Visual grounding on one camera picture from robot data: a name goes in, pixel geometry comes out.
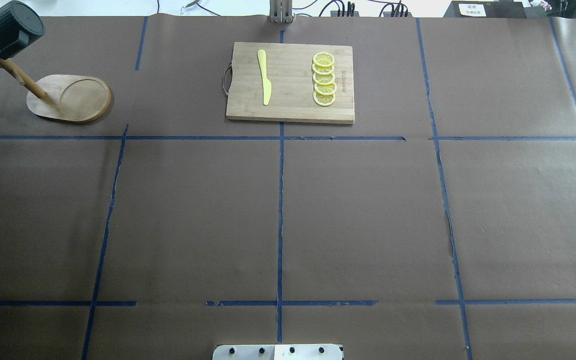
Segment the teal ribbed mug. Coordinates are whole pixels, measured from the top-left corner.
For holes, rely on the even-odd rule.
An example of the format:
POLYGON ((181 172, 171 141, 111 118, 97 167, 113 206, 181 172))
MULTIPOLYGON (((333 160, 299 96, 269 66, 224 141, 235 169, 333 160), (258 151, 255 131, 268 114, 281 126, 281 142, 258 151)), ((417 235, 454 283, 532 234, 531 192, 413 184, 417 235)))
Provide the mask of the teal ribbed mug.
POLYGON ((11 0, 0 7, 0 59, 11 59, 45 34, 43 20, 27 4, 11 0))

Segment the wooden cup storage rack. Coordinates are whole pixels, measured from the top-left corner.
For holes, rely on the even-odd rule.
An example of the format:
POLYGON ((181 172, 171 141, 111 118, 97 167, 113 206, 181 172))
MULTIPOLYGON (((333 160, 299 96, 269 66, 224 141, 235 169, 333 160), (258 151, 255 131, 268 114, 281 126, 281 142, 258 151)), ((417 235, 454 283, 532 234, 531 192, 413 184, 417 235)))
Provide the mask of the wooden cup storage rack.
POLYGON ((106 82, 94 76, 52 74, 35 81, 11 59, 2 58, 0 69, 28 90, 29 111, 48 120, 89 123, 102 117, 114 98, 106 82))

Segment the yellow plastic knife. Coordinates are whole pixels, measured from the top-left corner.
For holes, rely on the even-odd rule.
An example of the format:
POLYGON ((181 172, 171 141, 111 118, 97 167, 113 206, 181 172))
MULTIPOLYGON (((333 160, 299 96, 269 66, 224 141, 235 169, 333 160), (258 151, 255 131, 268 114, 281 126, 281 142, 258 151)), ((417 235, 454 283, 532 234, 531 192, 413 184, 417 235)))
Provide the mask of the yellow plastic knife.
POLYGON ((257 51, 257 60, 262 80, 262 104, 268 106, 272 98, 272 82, 268 77, 267 52, 263 48, 257 51))

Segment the bamboo cutting board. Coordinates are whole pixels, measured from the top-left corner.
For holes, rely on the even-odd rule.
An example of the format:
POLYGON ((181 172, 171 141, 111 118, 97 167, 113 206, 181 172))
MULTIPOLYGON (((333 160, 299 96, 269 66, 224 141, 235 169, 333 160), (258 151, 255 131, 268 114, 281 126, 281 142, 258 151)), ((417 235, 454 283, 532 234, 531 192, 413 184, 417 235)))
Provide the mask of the bamboo cutting board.
POLYGON ((231 71, 227 119, 334 125, 355 121, 354 49, 350 46, 236 42, 231 71), (269 105, 263 105, 260 49, 267 53, 267 75, 272 82, 269 105), (335 57, 336 100, 329 106, 313 100, 313 55, 322 51, 335 57))

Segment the lemon slice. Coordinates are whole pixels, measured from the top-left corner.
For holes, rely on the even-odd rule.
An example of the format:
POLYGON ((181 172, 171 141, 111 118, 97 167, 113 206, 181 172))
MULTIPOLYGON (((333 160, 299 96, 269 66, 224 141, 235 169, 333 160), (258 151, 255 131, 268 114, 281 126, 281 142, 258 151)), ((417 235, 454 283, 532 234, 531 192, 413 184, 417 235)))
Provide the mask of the lemon slice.
POLYGON ((316 105, 321 107, 329 107, 333 105, 334 102, 336 101, 336 94, 335 93, 322 94, 315 90, 312 93, 312 98, 316 105))
POLYGON ((319 66, 318 64, 313 63, 311 65, 311 70, 315 75, 327 76, 334 74, 335 66, 333 64, 331 66, 319 66))
POLYGON ((331 68, 336 63, 336 58, 330 52, 317 52, 311 59, 312 63, 319 68, 331 68))
POLYGON ((336 75, 334 73, 320 74, 313 73, 312 80, 317 85, 331 85, 336 82, 336 75))
POLYGON ((328 83, 328 84, 320 84, 317 82, 313 83, 314 91, 317 95, 321 96, 332 96, 335 95, 338 90, 338 85, 336 82, 328 83))

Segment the orange black power strip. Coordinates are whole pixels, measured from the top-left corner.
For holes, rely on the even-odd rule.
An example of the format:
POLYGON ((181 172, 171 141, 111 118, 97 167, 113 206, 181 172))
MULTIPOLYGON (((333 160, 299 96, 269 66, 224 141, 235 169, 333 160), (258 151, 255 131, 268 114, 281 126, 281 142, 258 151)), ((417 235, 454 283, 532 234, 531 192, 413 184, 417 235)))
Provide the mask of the orange black power strip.
POLYGON ((337 7, 336 10, 331 11, 331 17, 333 18, 354 18, 355 16, 359 16, 359 13, 356 11, 355 3, 352 1, 343 1, 343 0, 333 0, 329 4, 327 4, 322 11, 320 12, 320 16, 323 14, 323 11, 327 9, 330 5, 334 5, 337 7))

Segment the black box with label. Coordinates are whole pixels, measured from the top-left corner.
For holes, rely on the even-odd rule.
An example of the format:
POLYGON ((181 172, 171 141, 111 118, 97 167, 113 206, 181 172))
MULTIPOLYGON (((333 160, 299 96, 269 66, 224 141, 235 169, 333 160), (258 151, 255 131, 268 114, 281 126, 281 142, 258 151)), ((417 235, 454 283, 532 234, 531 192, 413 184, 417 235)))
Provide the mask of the black box with label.
POLYGON ((524 5, 512 0, 453 0, 443 18, 526 19, 524 5))

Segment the aluminium frame post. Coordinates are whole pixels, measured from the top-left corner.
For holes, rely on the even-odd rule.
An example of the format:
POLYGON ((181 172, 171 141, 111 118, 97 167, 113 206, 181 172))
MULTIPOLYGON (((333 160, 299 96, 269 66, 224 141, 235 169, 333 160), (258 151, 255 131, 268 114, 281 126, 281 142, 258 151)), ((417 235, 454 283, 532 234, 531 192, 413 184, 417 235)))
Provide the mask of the aluminium frame post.
POLYGON ((269 22, 272 24, 290 24, 294 21, 292 0, 270 0, 269 22))

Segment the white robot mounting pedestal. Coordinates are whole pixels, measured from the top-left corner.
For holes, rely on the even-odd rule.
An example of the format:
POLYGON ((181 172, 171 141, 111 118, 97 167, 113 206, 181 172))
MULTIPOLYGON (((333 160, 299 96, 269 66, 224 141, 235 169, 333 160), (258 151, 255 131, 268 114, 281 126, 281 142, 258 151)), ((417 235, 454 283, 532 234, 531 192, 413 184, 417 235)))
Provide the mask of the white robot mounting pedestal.
POLYGON ((343 347, 333 343, 222 344, 213 360, 343 360, 343 347))

